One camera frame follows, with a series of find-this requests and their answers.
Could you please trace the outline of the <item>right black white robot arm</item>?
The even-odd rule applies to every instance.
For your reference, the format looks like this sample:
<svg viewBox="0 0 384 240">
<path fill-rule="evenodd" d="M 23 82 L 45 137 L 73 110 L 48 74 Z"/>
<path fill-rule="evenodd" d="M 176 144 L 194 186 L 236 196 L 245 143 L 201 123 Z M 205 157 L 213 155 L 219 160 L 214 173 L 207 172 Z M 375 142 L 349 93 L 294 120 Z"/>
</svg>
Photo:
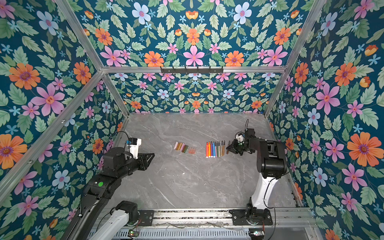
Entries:
<svg viewBox="0 0 384 240">
<path fill-rule="evenodd" d="M 272 224 L 270 197 L 278 180 L 288 173 L 284 145 L 278 141 L 257 138 L 254 129 L 246 128 L 236 133 L 227 151 L 240 156 L 244 153 L 255 154 L 259 173 L 257 187 L 243 216 L 240 216 L 241 211 L 232 211 L 233 219 L 244 219 L 250 225 Z"/>
</svg>

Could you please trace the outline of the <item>blue highlighter pen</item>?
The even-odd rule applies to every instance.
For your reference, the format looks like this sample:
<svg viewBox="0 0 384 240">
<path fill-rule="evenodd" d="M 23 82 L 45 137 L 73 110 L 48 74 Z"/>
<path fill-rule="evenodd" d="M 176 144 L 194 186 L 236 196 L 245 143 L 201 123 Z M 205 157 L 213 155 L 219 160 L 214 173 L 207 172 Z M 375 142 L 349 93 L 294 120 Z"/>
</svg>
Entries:
<svg viewBox="0 0 384 240">
<path fill-rule="evenodd" d="M 212 142 L 212 156 L 213 156 L 213 158 L 216 157 L 216 144 L 215 144 L 215 142 Z"/>
</svg>

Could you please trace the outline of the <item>tan brown pen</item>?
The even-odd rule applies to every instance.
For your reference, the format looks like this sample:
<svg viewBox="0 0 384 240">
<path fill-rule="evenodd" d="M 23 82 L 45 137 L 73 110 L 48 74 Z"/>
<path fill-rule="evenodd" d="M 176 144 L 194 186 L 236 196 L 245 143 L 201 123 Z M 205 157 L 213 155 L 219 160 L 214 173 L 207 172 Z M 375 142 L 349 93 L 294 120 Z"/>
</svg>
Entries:
<svg viewBox="0 0 384 240">
<path fill-rule="evenodd" d="M 225 147 L 226 147 L 226 141 L 223 141 L 223 145 L 222 145 L 222 156 L 225 155 Z"/>
</svg>

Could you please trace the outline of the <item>orange highlighter pen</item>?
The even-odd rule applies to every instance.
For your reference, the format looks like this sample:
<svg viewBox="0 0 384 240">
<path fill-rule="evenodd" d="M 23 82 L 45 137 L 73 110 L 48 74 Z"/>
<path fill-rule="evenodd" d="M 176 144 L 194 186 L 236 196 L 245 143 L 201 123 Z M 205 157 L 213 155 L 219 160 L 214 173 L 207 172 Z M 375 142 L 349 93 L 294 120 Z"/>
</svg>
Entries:
<svg viewBox="0 0 384 240">
<path fill-rule="evenodd" d="M 209 142 L 209 146 L 208 146 L 208 148 L 209 148 L 209 158 L 211 158 L 212 157 L 212 145 L 211 145 L 211 142 Z"/>
</svg>

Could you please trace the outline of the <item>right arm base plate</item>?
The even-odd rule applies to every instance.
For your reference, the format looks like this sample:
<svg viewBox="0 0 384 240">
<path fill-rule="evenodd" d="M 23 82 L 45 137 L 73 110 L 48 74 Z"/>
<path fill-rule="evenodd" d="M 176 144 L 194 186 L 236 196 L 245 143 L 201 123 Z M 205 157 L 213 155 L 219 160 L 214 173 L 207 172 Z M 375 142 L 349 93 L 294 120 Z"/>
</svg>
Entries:
<svg viewBox="0 0 384 240">
<path fill-rule="evenodd" d="M 268 209 L 229 210 L 234 226 L 272 226 L 273 217 Z"/>
</svg>

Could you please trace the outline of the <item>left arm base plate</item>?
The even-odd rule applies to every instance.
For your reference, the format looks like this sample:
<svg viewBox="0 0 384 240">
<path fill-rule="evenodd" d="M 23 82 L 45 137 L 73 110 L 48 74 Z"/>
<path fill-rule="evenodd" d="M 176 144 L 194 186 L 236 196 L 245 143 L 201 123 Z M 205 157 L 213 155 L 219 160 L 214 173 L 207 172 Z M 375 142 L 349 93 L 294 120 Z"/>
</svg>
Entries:
<svg viewBox="0 0 384 240">
<path fill-rule="evenodd" d="M 154 210 L 138 210 L 138 219 L 134 221 L 134 227 L 150 227 L 155 216 Z"/>
</svg>

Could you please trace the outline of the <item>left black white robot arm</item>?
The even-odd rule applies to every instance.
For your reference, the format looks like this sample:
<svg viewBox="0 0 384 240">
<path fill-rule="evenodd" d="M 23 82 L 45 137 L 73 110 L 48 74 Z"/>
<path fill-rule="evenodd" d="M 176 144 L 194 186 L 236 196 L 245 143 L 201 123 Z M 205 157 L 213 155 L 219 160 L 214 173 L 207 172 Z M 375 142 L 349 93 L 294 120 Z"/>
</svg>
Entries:
<svg viewBox="0 0 384 240">
<path fill-rule="evenodd" d="M 93 176 L 85 186 L 79 208 L 62 239 L 85 240 L 97 217 L 120 187 L 122 179 L 131 176 L 135 171 L 147 170 L 154 157 L 154 153 L 138 154 L 135 159 L 133 154 L 122 147 L 111 148 L 106 152 L 103 156 L 103 170 Z"/>
</svg>

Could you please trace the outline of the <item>red highlighter pen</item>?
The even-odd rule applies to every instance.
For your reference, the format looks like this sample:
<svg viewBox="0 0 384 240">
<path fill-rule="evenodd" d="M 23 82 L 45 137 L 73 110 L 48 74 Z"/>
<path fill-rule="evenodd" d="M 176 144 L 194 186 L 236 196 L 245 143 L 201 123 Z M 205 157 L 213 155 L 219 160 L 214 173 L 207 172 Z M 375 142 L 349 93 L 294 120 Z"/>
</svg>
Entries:
<svg viewBox="0 0 384 240">
<path fill-rule="evenodd" d="M 206 143 L 206 158 L 210 157 L 210 144 L 209 142 Z"/>
</svg>

